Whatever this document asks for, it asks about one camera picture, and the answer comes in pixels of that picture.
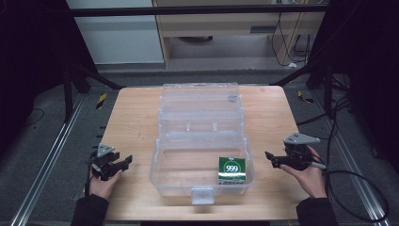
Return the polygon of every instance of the wooden table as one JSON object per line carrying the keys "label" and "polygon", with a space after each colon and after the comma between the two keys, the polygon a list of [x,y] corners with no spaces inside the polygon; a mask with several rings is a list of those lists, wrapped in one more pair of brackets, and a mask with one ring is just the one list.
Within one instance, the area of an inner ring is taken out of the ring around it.
{"label": "wooden table", "polygon": [[239,86],[246,134],[256,173],[242,196],[216,196],[214,205],[192,205],[190,197],[162,197],[149,180],[158,135],[162,88],[120,91],[102,143],[116,148],[120,159],[134,157],[111,196],[108,220],[279,220],[295,219],[297,204],[308,195],[294,177],[273,169],[264,155],[284,155],[282,140],[297,131],[280,87]]}

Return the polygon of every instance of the transparent plastic box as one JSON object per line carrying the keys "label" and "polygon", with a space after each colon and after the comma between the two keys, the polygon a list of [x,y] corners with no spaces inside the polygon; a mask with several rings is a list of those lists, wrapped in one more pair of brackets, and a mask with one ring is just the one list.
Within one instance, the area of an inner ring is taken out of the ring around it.
{"label": "transparent plastic box", "polygon": [[[255,180],[236,83],[165,84],[150,181],[162,196],[191,196],[212,204],[218,195],[242,195]],[[220,185],[219,157],[244,158],[247,179]]]}

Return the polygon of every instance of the black sleeve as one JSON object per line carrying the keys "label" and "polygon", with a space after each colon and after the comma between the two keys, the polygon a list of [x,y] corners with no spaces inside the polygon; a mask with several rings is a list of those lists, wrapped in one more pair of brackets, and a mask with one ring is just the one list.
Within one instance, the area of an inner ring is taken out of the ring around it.
{"label": "black sleeve", "polygon": [[301,226],[338,226],[328,198],[308,198],[296,207]]}
{"label": "black sleeve", "polygon": [[108,204],[107,200],[96,195],[90,195],[78,200],[76,202],[71,226],[103,225]]}

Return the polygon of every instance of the person's left hand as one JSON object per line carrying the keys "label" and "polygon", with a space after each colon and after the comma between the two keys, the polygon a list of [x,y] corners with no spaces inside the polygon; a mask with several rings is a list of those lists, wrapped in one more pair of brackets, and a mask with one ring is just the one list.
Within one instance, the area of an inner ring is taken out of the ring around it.
{"label": "person's left hand", "polygon": [[96,195],[109,201],[112,190],[115,184],[120,179],[122,170],[119,170],[111,179],[108,181],[102,181],[100,177],[92,177],[90,180],[90,195]]}

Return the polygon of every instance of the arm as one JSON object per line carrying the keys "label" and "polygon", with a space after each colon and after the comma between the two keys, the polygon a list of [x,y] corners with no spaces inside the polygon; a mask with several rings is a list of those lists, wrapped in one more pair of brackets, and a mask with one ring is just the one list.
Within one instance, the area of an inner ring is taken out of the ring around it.
{"label": "arm", "polygon": [[[318,153],[309,147],[311,153]],[[299,224],[302,226],[336,226],[338,222],[334,216],[331,203],[327,198],[323,175],[320,169],[309,166],[302,171],[281,165],[282,170],[293,175],[310,197],[302,201],[297,207]]]}
{"label": "arm", "polygon": [[118,171],[109,181],[102,181],[96,177],[91,178],[89,196],[77,201],[72,226],[103,225],[108,209],[109,197],[121,174],[122,170]]}

